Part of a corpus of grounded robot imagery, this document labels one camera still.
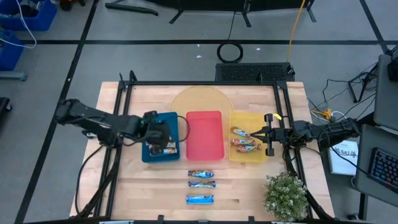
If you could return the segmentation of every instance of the keyboard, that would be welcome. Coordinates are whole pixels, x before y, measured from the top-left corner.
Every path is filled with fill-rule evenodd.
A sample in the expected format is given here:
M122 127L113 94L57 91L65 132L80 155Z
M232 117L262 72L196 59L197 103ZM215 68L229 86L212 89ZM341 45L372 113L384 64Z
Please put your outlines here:
M369 176L398 194L398 156L375 147L369 166Z

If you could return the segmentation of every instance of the yellow round board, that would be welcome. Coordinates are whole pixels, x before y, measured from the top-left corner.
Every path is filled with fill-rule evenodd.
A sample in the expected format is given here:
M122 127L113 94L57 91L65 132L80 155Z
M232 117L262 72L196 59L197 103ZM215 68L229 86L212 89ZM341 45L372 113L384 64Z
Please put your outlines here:
M223 137L229 135L229 115L234 110L232 102L224 93L209 86L193 86L178 94L170 106L180 116L186 116L189 111L220 111L223 119ZM185 137L186 123L178 120L180 139Z

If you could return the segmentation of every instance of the gray floor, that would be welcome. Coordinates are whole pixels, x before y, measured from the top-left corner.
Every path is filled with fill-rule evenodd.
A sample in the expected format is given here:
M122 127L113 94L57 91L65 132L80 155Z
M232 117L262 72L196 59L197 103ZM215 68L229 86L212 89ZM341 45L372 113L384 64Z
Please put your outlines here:
M72 12L59 10L50 30L34 32L34 35L39 40L78 40L92 0L87 2L86 7L75 4ZM185 12L170 25L168 21L176 10L129 2L158 10L160 15L155 17L107 10L104 2L100 0L98 3L87 37L89 40L226 39L233 16L230 12ZM398 27L394 22L397 1L367 2L384 39L398 40ZM357 0L317 0L313 12L318 22L312 23L304 12L295 39L376 40ZM252 28L247 28L242 16L236 15L231 38L288 40L296 15L296 9L250 13ZM22 39L29 38L27 32L17 35ZM38 45L34 50L25 50L16 70L26 72L28 80L0 80L0 96L10 97L14 106L0 132L1 223L14 222L76 47ZM287 45L243 47L242 62L283 62L288 49ZM118 80L119 72L127 77L131 69L139 80L214 80L215 65L219 63L216 48L217 45L211 44L85 45L75 75L70 80L72 84L67 97L79 98L87 105L95 106L101 82ZM295 45L291 63L297 73L296 80L305 84L307 96L320 103L327 78L349 80L376 62L381 53L378 45ZM237 52L226 47L223 54L233 58ZM331 97L345 88L344 83L331 83L326 95ZM357 106L349 115L356 118L369 103ZM353 105L346 91L330 101L329 107L345 112ZM68 217L85 144L86 139L76 128L57 126L26 222ZM329 174L327 160L324 161L336 217L344 218L357 212L359 193L351 188L350 177ZM369 200L368 211L368 220L372 222L398 223L398 209L376 199Z

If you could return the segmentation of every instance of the yellow cable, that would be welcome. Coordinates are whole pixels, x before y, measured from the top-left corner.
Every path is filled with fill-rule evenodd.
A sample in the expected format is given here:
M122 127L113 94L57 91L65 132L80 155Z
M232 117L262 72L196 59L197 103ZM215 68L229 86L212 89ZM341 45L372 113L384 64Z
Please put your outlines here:
M289 41L289 52L287 53L287 62L290 62L290 55L292 54L293 36L294 36L294 32L296 31L296 26L297 26L297 23L299 22L299 18L300 18L301 12L303 11L304 3L305 3L305 0L303 0L303 2L301 3L300 10L299 10L299 12L297 14L296 21L294 22L292 35L290 36L290 41Z

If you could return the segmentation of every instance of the blue wrapper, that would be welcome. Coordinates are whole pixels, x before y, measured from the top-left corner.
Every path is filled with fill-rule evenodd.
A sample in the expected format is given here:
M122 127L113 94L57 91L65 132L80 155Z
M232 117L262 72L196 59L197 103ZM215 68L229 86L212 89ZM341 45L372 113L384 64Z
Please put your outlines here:
M216 182L214 180L188 181L188 186L198 188L214 188L216 187Z
M187 195L187 204L189 205L208 205L214 203L214 195Z
M214 176L214 173L211 170L190 170L188 176L210 178Z

